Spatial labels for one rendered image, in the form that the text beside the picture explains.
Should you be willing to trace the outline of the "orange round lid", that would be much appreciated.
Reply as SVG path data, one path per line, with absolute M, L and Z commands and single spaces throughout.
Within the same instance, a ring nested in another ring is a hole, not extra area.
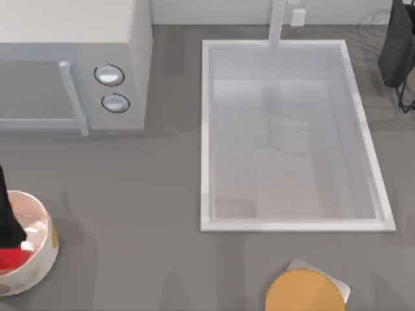
M 283 272 L 269 286 L 264 311 L 346 311 L 339 288 L 313 270 Z

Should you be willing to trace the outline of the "red block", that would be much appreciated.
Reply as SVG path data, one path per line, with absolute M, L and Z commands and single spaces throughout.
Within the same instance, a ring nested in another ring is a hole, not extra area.
M 0 248 L 0 273 L 6 273 L 18 269 L 30 259 L 32 249 L 24 248 L 22 245 L 14 248 Z

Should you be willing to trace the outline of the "white spotted bowl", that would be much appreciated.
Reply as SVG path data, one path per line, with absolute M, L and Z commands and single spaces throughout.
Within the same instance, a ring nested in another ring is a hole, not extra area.
M 41 282 L 51 271 L 59 251 L 56 228 L 42 202 L 20 191 L 8 191 L 12 210 L 27 234 L 16 266 L 0 269 L 0 297 L 17 295 Z

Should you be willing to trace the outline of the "large microwave knob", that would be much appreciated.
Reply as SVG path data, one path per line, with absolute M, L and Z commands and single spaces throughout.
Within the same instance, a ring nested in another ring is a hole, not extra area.
M 106 64 L 94 68 L 93 76 L 98 83 L 108 87 L 118 86 L 122 84 L 125 79 L 123 70 L 113 64 Z

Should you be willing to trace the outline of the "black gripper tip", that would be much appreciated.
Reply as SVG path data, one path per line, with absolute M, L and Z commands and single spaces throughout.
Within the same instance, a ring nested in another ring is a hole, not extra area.
M 25 230 L 13 213 L 3 168 L 0 165 L 0 248 L 17 248 L 26 238 L 27 234 Z

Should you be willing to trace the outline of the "white wall socket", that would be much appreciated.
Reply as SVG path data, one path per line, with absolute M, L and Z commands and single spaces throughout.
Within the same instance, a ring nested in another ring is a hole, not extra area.
M 304 8 L 296 8 L 292 11 L 290 26 L 303 27 L 305 25 L 307 11 Z

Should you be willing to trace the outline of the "tall white tap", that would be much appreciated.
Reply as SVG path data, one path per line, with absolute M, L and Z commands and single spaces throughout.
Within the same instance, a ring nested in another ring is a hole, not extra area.
M 272 49 L 278 48 L 286 4 L 287 0 L 272 0 L 270 25 L 268 29 L 268 44 Z

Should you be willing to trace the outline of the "pale microwave oven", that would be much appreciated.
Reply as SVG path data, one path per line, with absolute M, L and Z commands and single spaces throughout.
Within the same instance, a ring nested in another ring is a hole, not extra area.
M 80 130 L 58 62 L 71 64 L 93 130 L 142 130 L 145 124 L 152 21 L 149 0 L 0 0 L 0 130 Z M 125 78 L 104 86 L 93 70 L 106 64 Z M 110 113 L 101 98 L 125 96 Z

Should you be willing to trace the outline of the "small microwave knob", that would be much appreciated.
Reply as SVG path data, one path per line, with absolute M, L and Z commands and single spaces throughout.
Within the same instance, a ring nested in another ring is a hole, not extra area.
M 125 96 L 114 93 L 102 97 L 101 105 L 110 113 L 124 113 L 130 108 L 130 101 Z

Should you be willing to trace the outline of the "white sink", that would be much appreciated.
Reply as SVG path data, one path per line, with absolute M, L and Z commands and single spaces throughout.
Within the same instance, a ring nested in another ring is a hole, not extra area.
M 202 43 L 204 232 L 394 232 L 343 40 Z

